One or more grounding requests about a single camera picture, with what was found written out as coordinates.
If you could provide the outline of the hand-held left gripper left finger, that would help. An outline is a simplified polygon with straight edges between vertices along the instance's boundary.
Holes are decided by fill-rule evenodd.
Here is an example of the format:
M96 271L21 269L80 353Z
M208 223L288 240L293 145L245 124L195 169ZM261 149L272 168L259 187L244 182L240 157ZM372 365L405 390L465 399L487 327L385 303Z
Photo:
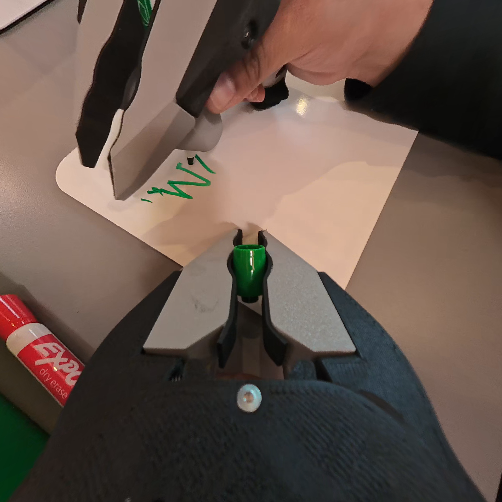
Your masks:
M180 272L144 345L146 353L210 359L224 368L236 341L237 280L233 229Z

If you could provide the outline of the green marker cap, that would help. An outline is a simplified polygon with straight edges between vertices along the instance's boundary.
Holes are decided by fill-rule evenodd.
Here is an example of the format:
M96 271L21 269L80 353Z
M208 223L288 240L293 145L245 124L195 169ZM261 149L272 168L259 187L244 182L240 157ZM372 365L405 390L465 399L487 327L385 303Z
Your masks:
M242 302L252 304L263 295L267 265L266 248L260 244L240 244L233 249L233 270L237 295Z

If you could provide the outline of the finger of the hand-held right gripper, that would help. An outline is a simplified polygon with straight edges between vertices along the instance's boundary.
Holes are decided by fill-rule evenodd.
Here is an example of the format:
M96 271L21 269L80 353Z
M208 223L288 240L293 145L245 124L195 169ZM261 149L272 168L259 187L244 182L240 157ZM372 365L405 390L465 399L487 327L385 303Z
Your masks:
M79 1L78 19L75 136L81 164L94 168L138 65L142 21L137 1Z
M220 115L199 118L182 109L176 93L216 1L156 1L141 53L135 94L110 148L116 200L127 200L175 149L208 152L219 142Z

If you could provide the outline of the green plastic bin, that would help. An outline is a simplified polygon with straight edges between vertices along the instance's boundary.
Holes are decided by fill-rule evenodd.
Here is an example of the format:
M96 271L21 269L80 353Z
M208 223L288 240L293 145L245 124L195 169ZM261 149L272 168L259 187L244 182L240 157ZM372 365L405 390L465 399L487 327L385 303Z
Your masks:
M9 500L43 451L49 435L1 395L1 501Z

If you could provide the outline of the white metal stand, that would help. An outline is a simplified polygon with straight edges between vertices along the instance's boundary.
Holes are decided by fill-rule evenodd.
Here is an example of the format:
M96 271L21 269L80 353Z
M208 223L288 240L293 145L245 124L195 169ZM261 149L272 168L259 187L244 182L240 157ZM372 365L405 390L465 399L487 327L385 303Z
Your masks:
M30 16L44 1L1 1L1 32Z

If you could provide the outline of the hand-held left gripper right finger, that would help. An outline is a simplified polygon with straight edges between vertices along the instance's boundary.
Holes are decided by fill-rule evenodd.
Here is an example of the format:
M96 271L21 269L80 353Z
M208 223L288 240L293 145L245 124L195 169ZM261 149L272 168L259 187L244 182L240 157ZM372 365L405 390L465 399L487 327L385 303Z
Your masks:
M267 231L259 232L266 268L263 342L277 366L351 356L355 345L318 271Z

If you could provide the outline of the green dry erase marker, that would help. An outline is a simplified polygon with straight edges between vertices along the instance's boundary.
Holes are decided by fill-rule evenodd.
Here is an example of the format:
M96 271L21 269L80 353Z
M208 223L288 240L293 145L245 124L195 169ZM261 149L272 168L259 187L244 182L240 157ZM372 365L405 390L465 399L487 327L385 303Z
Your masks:
M182 5L176 1L141 1L145 35L141 74L123 125L135 126L130 146L135 166L155 171L195 124L176 103L176 92L196 41L185 32Z

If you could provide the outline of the white whiteboard sheet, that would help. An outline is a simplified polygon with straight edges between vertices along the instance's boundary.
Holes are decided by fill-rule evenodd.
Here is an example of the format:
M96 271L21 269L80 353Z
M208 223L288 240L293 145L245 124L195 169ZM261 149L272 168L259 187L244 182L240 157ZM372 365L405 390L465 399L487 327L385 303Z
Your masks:
M271 109L223 115L218 145L199 154L205 167L175 151L118 201L106 164L84 167L74 149L57 185L180 266L234 228L245 242L262 229L346 289L418 133L351 109L341 82L287 84Z

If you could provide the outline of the person's right hand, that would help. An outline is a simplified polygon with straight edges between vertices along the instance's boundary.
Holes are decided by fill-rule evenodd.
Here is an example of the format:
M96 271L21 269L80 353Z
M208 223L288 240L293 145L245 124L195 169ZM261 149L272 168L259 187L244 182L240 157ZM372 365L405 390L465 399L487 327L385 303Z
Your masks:
M281 1L273 22L219 77L206 107L223 113L261 102L264 82L286 66L314 85L356 79L379 84L416 38L433 1Z

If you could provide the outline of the red dry erase marker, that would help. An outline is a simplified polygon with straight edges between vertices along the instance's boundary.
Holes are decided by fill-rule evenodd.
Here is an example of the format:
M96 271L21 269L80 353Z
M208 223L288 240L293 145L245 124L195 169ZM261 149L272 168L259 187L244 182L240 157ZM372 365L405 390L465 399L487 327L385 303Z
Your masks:
M85 366L14 294L1 295L1 340L52 398L65 406Z

